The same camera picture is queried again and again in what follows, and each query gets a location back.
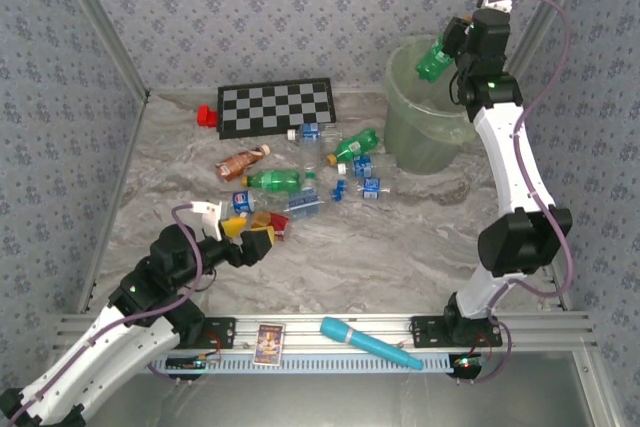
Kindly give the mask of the teal toy microphone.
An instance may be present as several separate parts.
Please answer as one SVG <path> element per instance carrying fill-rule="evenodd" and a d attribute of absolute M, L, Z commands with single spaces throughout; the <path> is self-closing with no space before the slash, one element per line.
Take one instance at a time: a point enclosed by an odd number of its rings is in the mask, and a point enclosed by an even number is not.
<path fill-rule="evenodd" d="M 348 344 L 401 367 L 418 371 L 424 369 L 424 363 L 420 359 L 387 342 L 356 330 L 337 318 L 325 317 L 321 323 L 320 332 L 333 341 Z"/>

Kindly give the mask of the aluminium frame rail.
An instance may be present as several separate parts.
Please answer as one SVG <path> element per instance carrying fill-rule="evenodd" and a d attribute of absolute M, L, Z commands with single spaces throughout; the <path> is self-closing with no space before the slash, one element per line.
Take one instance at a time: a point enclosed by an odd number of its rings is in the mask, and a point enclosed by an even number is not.
<path fill-rule="evenodd" d="M 79 301 L 75 308 L 75 312 L 77 314 L 84 314 L 87 312 L 89 303 L 92 298 L 94 285 L 100 271 L 103 257 L 108 247 L 110 234 L 117 216 L 118 208 L 119 208 L 122 195 L 124 192 L 124 188 L 126 185 L 128 170 L 131 165 L 134 149 L 135 149 L 137 138 L 140 132 L 143 116 L 144 116 L 146 107 L 148 105 L 149 97 L 150 97 L 150 92 L 146 91 L 141 101 L 140 108 L 138 109 L 136 117 L 134 118 L 131 135 L 129 136 L 129 140 L 126 144 L 124 157 L 120 164 L 118 174 L 116 177 L 114 190 L 110 197 L 109 206 L 106 211 L 106 220 L 104 221 L 100 234 L 98 236 L 96 247 L 92 255 L 91 262 L 89 264 L 89 270 L 85 277 L 81 294 L 79 297 Z"/>
<path fill-rule="evenodd" d="M 571 308 L 571 301 L 569 300 L 569 291 L 572 287 L 575 277 L 575 262 L 574 256 L 571 252 L 567 235 L 563 231 L 555 214 L 560 210 L 556 209 L 554 205 L 546 204 L 540 196 L 540 191 L 537 189 L 536 181 L 531 177 L 529 173 L 530 165 L 533 165 L 534 173 L 539 176 L 538 167 L 525 132 L 519 132 L 513 134 L 514 152 L 518 163 L 519 170 L 521 172 L 523 181 L 528 189 L 528 196 L 536 203 L 542 212 L 543 216 L 548 221 L 555 238 L 558 240 L 559 248 L 562 250 L 564 258 L 564 264 L 566 265 L 566 272 L 564 275 L 563 283 L 557 288 L 555 292 L 539 292 L 539 297 L 544 298 L 558 298 L 564 309 L 569 310 Z"/>

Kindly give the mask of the black grey checkerboard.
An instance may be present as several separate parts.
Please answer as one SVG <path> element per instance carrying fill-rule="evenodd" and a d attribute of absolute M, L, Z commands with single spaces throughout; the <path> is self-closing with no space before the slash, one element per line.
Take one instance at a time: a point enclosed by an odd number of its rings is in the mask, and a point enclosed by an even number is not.
<path fill-rule="evenodd" d="M 328 78 L 222 86 L 217 114 L 222 140 L 285 134 L 304 123 L 336 121 Z"/>

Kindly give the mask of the clear bottle blue cap label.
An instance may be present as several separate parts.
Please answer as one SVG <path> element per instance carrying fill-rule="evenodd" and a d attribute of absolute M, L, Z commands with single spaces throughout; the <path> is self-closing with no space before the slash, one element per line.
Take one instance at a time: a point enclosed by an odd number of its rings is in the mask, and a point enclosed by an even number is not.
<path fill-rule="evenodd" d="M 383 202 L 391 198 L 392 189 L 378 177 L 340 179 L 330 191 L 330 195 L 336 202 Z"/>

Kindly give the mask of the translucent green bin liner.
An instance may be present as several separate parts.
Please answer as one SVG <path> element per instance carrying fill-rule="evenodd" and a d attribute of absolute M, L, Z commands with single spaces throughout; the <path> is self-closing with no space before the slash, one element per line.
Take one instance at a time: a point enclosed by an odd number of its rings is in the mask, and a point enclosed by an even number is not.
<path fill-rule="evenodd" d="M 385 71 L 385 91 L 390 106 L 418 131 L 433 140 L 462 145 L 476 137 L 462 106 L 449 96 L 449 82 L 456 72 L 447 67 L 431 83 L 420 79 L 416 66 L 435 42 L 434 34 L 406 37 L 389 56 Z"/>

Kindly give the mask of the small circuit board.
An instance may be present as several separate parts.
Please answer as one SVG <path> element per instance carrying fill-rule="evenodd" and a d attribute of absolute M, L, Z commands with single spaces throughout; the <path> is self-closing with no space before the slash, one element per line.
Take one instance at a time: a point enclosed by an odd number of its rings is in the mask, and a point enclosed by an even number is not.
<path fill-rule="evenodd" d="M 485 359 L 478 353 L 473 354 L 451 354 L 449 363 L 452 369 L 448 376 L 457 381 L 474 382 L 480 375 L 485 364 Z"/>
<path fill-rule="evenodd" d="M 165 360 L 164 367 L 167 371 L 206 371 L 214 364 L 217 364 L 221 358 L 213 354 L 199 354 L 193 356 L 168 357 Z"/>

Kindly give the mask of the small printed card box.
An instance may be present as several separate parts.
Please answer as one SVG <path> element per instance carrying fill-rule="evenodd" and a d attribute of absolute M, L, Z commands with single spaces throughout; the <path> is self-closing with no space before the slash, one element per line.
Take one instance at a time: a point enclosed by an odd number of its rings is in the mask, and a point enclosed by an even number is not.
<path fill-rule="evenodd" d="M 279 366 L 284 336 L 283 324 L 260 324 L 256 333 L 253 363 L 258 366 Z"/>

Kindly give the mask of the green bottle yellow cap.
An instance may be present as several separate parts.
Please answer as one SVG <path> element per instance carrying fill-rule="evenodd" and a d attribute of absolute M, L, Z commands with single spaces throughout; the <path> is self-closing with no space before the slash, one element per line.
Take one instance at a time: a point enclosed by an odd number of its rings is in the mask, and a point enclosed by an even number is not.
<path fill-rule="evenodd" d="M 421 80 L 435 83 L 453 63 L 453 58 L 443 51 L 444 35 L 440 34 L 425 56 L 416 65 Z"/>
<path fill-rule="evenodd" d="M 352 137 L 341 140 L 335 150 L 327 155 L 327 161 L 331 166 L 344 163 L 371 151 L 378 144 L 379 137 L 376 131 L 364 129 Z"/>

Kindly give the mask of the crushed clear blue label bottle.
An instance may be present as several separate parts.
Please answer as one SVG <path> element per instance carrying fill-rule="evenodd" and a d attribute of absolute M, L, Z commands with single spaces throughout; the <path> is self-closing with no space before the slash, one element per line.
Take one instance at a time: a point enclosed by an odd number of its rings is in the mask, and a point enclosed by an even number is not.
<path fill-rule="evenodd" d="M 294 220 L 317 216 L 324 205 L 315 188 L 291 193 L 285 203 L 285 213 Z"/>

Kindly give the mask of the green waste bin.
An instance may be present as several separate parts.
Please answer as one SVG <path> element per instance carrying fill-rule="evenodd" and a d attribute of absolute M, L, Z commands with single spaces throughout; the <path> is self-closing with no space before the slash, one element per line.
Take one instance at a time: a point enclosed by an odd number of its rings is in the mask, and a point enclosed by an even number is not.
<path fill-rule="evenodd" d="M 396 157 L 400 169 L 417 175 L 437 173 L 451 164 L 462 145 L 439 142 L 421 134 L 400 114 L 387 106 L 384 146 Z"/>

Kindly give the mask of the clear pepsi label bottle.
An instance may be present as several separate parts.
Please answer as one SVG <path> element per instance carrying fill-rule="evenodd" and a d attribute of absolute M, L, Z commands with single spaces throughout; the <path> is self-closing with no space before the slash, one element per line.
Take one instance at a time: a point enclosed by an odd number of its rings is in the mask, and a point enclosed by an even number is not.
<path fill-rule="evenodd" d="M 242 190 L 232 194 L 231 205 L 236 214 L 253 214 L 273 210 L 277 201 L 262 191 Z"/>

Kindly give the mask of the brown plastic bottle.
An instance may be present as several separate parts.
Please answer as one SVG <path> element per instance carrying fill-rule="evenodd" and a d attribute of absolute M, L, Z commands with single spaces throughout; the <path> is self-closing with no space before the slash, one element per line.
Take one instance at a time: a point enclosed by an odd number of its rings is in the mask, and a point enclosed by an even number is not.
<path fill-rule="evenodd" d="M 215 165 L 218 177 L 230 182 L 240 177 L 247 169 L 269 156 L 271 149 L 263 144 L 234 154 Z"/>

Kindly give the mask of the large green plastic bottle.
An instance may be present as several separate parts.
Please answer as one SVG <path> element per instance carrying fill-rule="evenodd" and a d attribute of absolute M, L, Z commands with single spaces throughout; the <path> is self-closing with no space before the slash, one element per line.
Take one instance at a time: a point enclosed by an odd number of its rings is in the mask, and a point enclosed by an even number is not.
<path fill-rule="evenodd" d="M 264 170 L 241 178 L 244 187 L 271 193 L 296 193 L 301 190 L 300 173 L 296 170 Z"/>

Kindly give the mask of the crushed red yellow bottle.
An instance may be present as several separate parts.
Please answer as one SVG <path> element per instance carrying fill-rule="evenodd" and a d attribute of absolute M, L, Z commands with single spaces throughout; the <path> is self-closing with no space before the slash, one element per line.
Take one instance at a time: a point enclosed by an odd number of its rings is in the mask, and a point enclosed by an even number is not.
<path fill-rule="evenodd" d="M 284 241 L 290 228 L 290 218 L 286 215 L 260 211 L 252 216 L 250 231 L 265 231 L 270 242 Z"/>

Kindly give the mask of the grey metal sheet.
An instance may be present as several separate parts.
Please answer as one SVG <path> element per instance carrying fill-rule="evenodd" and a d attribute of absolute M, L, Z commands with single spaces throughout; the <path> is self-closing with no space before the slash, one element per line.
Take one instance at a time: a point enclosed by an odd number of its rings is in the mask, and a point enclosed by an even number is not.
<path fill-rule="evenodd" d="M 86 427 L 601 427 L 569 353 L 516 353 L 493 380 L 435 373 L 133 377 Z"/>

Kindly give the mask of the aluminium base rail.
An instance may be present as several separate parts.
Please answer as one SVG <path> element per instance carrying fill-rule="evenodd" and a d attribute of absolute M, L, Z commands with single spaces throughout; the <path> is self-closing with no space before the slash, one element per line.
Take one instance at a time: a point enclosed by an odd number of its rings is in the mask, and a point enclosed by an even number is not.
<path fill-rule="evenodd" d="M 359 314 L 337 317 L 372 337 L 392 345 L 400 345 L 410 353 L 413 346 L 410 333 L 410 313 Z M 285 326 L 285 354 L 353 353 L 355 349 L 328 339 L 320 333 L 322 314 L 241 315 L 237 319 L 234 346 L 230 354 L 248 353 L 253 349 L 257 327 L 261 324 Z M 515 352 L 554 352 L 594 349 L 597 342 L 589 316 L 580 311 L 500 311 L 497 318 L 506 324 L 512 336 Z M 57 321 L 49 340 L 56 354 L 61 354 L 93 323 L 89 314 L 67 314 Z"/>

